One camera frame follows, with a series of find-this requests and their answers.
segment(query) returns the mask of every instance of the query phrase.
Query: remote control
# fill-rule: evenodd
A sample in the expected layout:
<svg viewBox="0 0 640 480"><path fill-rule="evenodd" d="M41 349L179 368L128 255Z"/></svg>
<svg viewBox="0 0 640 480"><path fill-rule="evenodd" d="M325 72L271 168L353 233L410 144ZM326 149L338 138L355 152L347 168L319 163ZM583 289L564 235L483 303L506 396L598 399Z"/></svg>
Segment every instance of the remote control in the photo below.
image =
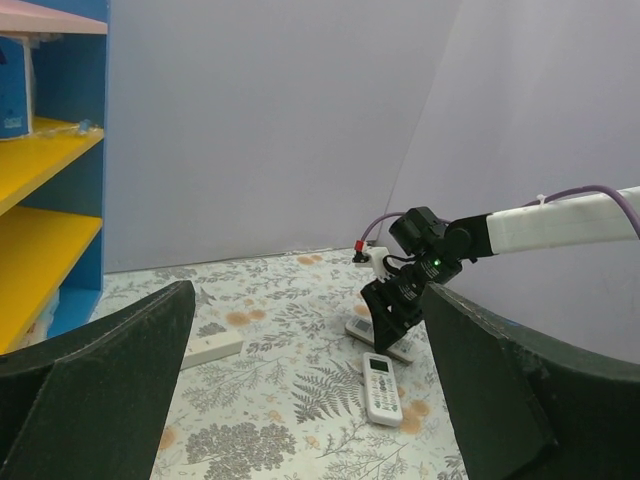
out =
<svg viewBox="0 0 640 480"><path fill-rule="evenodd" d="M369 419L390 427L400 425L402 408L391 359L367 352L362 357L362 373Z"/></svg>
<svg viewBox="0 0 640 480"><path fill-rule="evenodd" d="M352 337L363 341L367 345L373 346L373 325L371 322L355 317L345 324L344 330ZM415 349L413 347L414 343L411 340L401 338L391 345L385 353L391 358L411 365L415 360Z"/></svg>

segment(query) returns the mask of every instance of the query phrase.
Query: yellow shelf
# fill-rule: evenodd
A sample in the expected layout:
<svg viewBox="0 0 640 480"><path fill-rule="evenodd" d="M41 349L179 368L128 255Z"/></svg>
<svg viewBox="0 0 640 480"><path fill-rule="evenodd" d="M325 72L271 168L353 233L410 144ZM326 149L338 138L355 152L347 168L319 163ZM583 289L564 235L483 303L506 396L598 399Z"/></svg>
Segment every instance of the yellow shelf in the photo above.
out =
<svg viewBox="0 0 640 480"><path fill-rule="evenodd" d="M25 207L0 217L0 354L17 347L101 226L100 218Z"/></svg>
<svg viewBox="0 0 640 480"><path fill-rule="evenodd" d="M34 130L43 132L71 125L36 118ZM102 130L84 136L59 133L0 142L0 215L65 168L104 137Z"/></svg>

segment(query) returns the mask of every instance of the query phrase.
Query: floral tablecloth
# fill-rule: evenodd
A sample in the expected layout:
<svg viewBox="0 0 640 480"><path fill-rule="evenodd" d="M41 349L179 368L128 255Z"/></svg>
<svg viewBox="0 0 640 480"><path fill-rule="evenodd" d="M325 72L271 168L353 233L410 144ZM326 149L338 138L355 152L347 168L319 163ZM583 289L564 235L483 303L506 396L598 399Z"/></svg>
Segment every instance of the floral tablecloth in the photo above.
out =
<svg viewBox="0 0 640 480"><path fill-rule="evenodd" d="M411 366L395 363L404 421L367 421L364 344L344 334L368 316L371 272L351 251L109 275L95 317L175 280L197 292L192 337L235 329L235 355L181 372L153 480L358 480L466 477L424 326Z"/></svg>

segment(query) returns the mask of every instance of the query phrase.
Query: purple cable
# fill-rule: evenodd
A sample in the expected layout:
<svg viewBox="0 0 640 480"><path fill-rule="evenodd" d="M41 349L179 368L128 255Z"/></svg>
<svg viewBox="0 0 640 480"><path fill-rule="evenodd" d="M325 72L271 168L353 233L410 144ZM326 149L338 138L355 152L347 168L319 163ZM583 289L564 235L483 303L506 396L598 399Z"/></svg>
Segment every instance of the purple cable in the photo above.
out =
<svg viewBox="0 0 640 480"><path fill-rule="evenodd" d="M406 212L393 212L393 213L385 213L384 215L379 216L378 218L376 218L373 222L371 222L371 225L369 225L367 227L367 229L364 231L364 233L362 234L362 237L360 237L361 241L366 241L367 237L369 236L369 234L371 233L371 230L374 229L374 227L379 224L381 221L386 220L387 218L393 218L393 217L401 217L402 215L404 215Z"/></svg>
<svg viewBox="0 0 640 480"><path fill-rule="evenodd" d="M636 232L636 235L640 239L640 216L638 216L638 212L634 210L633 205L629 203L629 200L627 200L622 195L620 195L620 192L618 192L614 188L607 187L605 185L585 185L584 187L570 188L569 190L563 190L561 192L554 193L553 195L549 195L548 197L545 197L544 201L545 203L553 202L554 200L558 200L560 198L569 197L572 195L580 195L581 193L593 193L593 192L604 193L605 195L608 195L609 197L611 197L611 199L618 204L618 206L622 209L624 214L627 216L627 218L629 219L629 222L631 223L631 226ZM534 200L532 202L527 203L526 205L523 205L523 207L532 207L534 205L539 205L539 204L540 204L539 200Z"/></svg>

